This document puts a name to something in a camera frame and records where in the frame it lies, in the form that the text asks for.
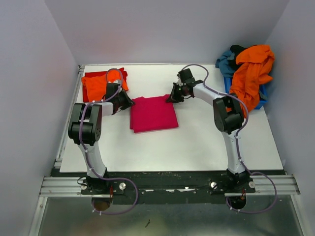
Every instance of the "metal floor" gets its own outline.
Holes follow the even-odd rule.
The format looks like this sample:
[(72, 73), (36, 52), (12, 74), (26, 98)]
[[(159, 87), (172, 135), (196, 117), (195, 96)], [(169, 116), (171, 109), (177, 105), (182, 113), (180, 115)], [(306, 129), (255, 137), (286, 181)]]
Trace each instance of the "metal floor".
[[(249, 196), (246, 210), (266, 208), (273, 196)], [(112, 211), (128, 206), (112, 206)], [(137, 205), (117, 216), (92, 213), (90, 198), (49, 198), (42, 236), (302, 236), (289, 195), (269, 212), (235, 213), (226, 205)]]

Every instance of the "blue bin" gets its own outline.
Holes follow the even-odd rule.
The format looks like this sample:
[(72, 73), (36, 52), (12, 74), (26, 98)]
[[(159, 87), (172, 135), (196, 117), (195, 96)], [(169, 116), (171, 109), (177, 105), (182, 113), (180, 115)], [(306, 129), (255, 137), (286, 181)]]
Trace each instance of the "blue bin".
[[(224, 77), (224, 86), (225, 86), (225, 92), (229, 93), (230, 88), (232, 86), (232, 78), (226, 78)], [(265, 85), (260, 85), (259, 90), (262, 94), (264, 94), (267, 97), (267, 92)], [(255, 107), (255, 110), (259, 110), (267, 101), (260, 100), (258, 105)]]

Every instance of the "clothes pile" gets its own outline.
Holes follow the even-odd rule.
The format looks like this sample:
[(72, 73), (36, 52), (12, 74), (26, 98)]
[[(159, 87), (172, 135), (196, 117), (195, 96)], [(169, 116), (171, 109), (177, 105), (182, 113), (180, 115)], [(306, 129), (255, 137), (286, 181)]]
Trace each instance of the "clothes pile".
[(272, 80), (268, 73), (274, 60), (275, 56), (268, 45), (249, 48), (233, 45), (217, 60), (216, 68), (220, 69), (224, 77), (233, 78), (229, 93), (235, 93), (250, 112), (260, 99), (265, 99), (259, 86)]
[[(123, 89), (128, 91), (127, 72), (124, 68), (119, 69), (123, 75)], [(106, 73), (107, 71), (86, 72), (82, 77), (83, 102), (100, 101), (106, 94)], [(107, 75), (108, 82), (120, 80), (121, 76), (117, 70), (111, 70)]]

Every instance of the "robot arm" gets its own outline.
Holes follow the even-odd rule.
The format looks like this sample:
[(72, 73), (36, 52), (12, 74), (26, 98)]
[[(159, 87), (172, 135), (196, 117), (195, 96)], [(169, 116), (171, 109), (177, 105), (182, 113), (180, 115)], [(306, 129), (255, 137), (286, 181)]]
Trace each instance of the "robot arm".
[(227, 170), (232, 175), (238, 175), (245, 168), (238, 160), (235, 133), (242, 126), (244, 116), (240, 104), (228, 96), (218, 95), (203, 85), (203, 81), (196, 81), (190, 69), (178, 73), (179, 80), (173, 83), (172, 92), (167, 102), (184, 102), (185, 97), (196, 97), (207, 102), (214, 109), (215, 125), (222, 133), (228, 158)]
[[(111, 97), (119, 88), (117, 83), (108, 83), (106, 88), (105, 99)], [(101, 135), (101, 125), (103, 116), (114, 115), (118, 109), (125, 110), (128, 107), (134, 105), (134, 102), (128, 97), (126, 91), (122, 89), (115, 97), (109, 102), (100, 104), (94, 104), (89, 106), (85, 115), (85, 121), (82, 126), (82, 141), (89, 153), (89, 161), (96, 173), (100, 176), (106, 174), (106, 166), (104, 165), (98, 147), (98, 140)], [(85, 107), (84, 103), (75, 103), (73, 106), (70, 124), (68, 128), (69, 138), (74, 140), (74, 143), (78, 145), (83, 156), (85, 156), (85, 150), (80, 144), (79, 130), (82, 111)], [(87, 165), (87, 176), (91, 178), (98, 178), (87, 164), (86, 158), (84, 158)]]

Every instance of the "cable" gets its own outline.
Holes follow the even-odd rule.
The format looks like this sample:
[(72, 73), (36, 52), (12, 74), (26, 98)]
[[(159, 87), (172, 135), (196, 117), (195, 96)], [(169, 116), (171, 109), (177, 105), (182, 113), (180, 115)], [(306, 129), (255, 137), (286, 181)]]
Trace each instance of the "cable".
[(245, 103), (244, 103), (243, 101), (241, 101), (240, 99), (238, 99), (237, 97), (234, 97), (234, 96), (231, 95), (231, 94), (228, 94), (228, 93), (225, 93), (225, 92), (219, 92), (219, 91), (216, 91), (215, 89), (213, 89), (213, 88), (207, 86), (207, 85), (206, 85), (206, 80), (207, 80), (207, 78), (208, 78), (208, 76), (209, 76), (209, 71), (207, 70), (206, 67), (204, 67), (204, 66), (202, 66), (202, 65), (199, 65), (199, 64), (189, 64), (189, 65), (186, 65), (182, 70), (186, 69), (186, 68), (189, 67), (189, 66), (199, 66), (199, 67), (203, 68), (203, 69), (207, 72), (207, 75), (206, 75), (206, 77), (205, 77), (205, 79), (204, 79), (204, 81), (203, 81), (203, 85), (204, 85), (204, 87), (205, 87), (206, 89), (208, 89), (208, 90), (210, 90), (211, 92), (214, 92), (214, 93), (216, 93), (216, 94), (218, 94), (218, 95), (221, 95), (221, 96), (228, 96), (228, 97), (230, 97), (230, 98), (232, 98), (232, 99), (238, 101), (239, 103), (241, 103), (241, 104), (243, 105), (243, 107), (244, 107), (244, 109), (245, 109), (245, 111), (246, 111), (246, 117), (247, 117), (247, 118), (245, 119), (245, 122), (244, 122), (244, 124), (242, 125), (242, 127), (239, 128), (239, 129), (236, 131), (236, 133), (235, 133), (235, 138), (236, 138), (236, 150), (237, 150), (238, 159), (239, 159), (239, 161), (241, 162), (241, 164), (243, 165), (243, 167), (245, 168), (245, 170), (246, 170), (251, 176), (254, 176), (254, 175), (261, 175), (261, 176), (266, 177), (266, 178), (271, 182), (271, 184), (272, 184), (272, 186), (273, 186), (273, 188), (274, 188), (274, 190), (275, 190), (275, 198), (274, 198), (274, 201), (270, 204), (269, 207), (267, 207), (267, 208), (264, 209), (264, 210), (259, 210), (259, 211), (245, 211), (245, 210), (235, 209), (235, 208), (233, 208), (233, 207), (231, 206), (231, 204), (230, 204), (230, 199), (229, 199), (228, 197), (226, 198), (226, 204), (230, 207), (230, 210), (233, 210), (233, 211), (236, 211), (236, 212), (240, 212), (240, 213), (245, 213), (245, 214), (259, 214), (259, 213), (264, 213), (264, 212), (270, 210), (271, 208), (274, 207), (274, 205), (276, 204), (277, 199), (278, 199), (278, 193), (277, 193), (277, 188), (276, 188), (275, 183), (272, 181), (272, 179), (270, 179), (268, 176), (266, 176), (266, 175), (265, 175), (264, 173), (262, 173), (262, 172), (258, 172), (258, 171), (256, 171), (256, 172), (251, 172), (251, 171), (247, 168), (247, 166), (245, 165), (245, 163), (244, 163), (244, 161), (242, 160), (242, 157), (241, 157), (240, 145), (239, 145), (239, 140), (238, 140), (238, 134), (239, 134), (239, 133), (241, 132), (241, 130), (244, 129), (244, 127), (247, 125), (248, 119), (249, 119), (249, 112), (248, 112), (248, 109), (247, 109)]
[(81, 180), (81, 179), (83, 179), (83, 178), (85, 178), (85, 176), (82, 176), (82, 177), (80, 177), (80, 178), (78, 178), (77, 179), (77, 184), (79, 184), (79, 185), (81, 185), (81, 186), (88, 186), (86, 183), (84, 183), (84, 182), (82, 182), (82, 183), (79, 183), (79, 180)]
[(103, 103), (103, 102), (107, 102), (107, 101), (111, 100), (113, 97), (115, 97), (115, 96), (117, 95), (117, 93), (119, 93), (120, 89), (121, 89), (122, 86), (123, 86), (123, 74), (122, 74), (122, 72), (121, 72), (120, 70), (115, 69), (115, 68), (109, 69), (109, 70), (107, 71), (106, 76), (105, 76), (106, 81), (108, 81), (108, 80), (107, 80), (107, 75), (108, 75), (108, 73), (109, 73), (111, 70), (117, 70), (117, 71), (119, 71), (119, 74), (120, 74), (120, 76), (121, 76), (121, 83), (120, 83), (120, 85), (119, 85), (117, 91), (116, 91), (112, 96), (110, 96), (109, 98), (105, 99), (104, 101), (103, 101), (103, 99), (102, 99), (101, 101), (89, 102), (89, 103), (87, 103), (87, 104), (85, 105), (85, 107), (84, 107), (84, 109), (83, 109), (83, 112), (82, 112), (82, 116), (81, 116), (80, 129), (79, 129), (79, 140), (80, 140), (80, 144), (82, 145), (82, 147), (83, 147), (83, 149), (84, 149), (84, 151), (85, 151), (85, 160), (86, 160), (86, 162), (87, 162), (87, 165), (88, 165), (88, 167), (90, 168), (90, 170), (93, 172), (93, 174), (96, 175), (99, 179), (104, 180), (104, 181), (124, 180), (124, 181), (130, 182), (130, 183), (133, 185), (134, 189), (135, 189), (136, 197), (135, 197), (135, 201), (133, 202), (133, 204), (132, 204), (132, 206), (131, 206), (130, 208), (128, 208), (128, 209), (126, 209), (126, 210), (118, 211), (118, 212), (103, 212), (103, 211), (98, 211), (98, 210), (95, 209), (95, 207), (94, 207), (94, 202), (93, 202), (93, 203), (92, 203), (92, 204), (93, 204), (93, 207), (94, 207), (94, 210), (93, 210), (93, 211), (98, 212), (100, 215), (102, 215), (102, 214), (104, 214), (104, 215), (119, 215), (119, 214), (126, 213), (126, 212), (130, 211), (131, 209), (133, 209), (134, 206), (136, 205), (137, 201), (138, 201), (138, 189), (137, 189), (137, 186), (135, 185), (135, 183), (134, 183), (131, 179), (123, 178), (123, 177), (104, 178), (103, 176), (99, 175), (99, 174), (94, 170), (94, 168), (93, 168), (93, 166), (91, 166), (91, 163), (90, 163), (90, 160), (89, 160), (89, 155), (88, 155), (88, 153), (87, 153), (88, 149), (87, 149), (87, 147), (85, 146), (85, 144), (84, 144), (83, 141), (82, 141), (83, 122), (84, 122), (85, 113), (86, 113), (88, 107), (89, 107), (89, 106), (92, 106), (92, 105), (94, 105), (94, 104), (97, 104), (97, 103)]

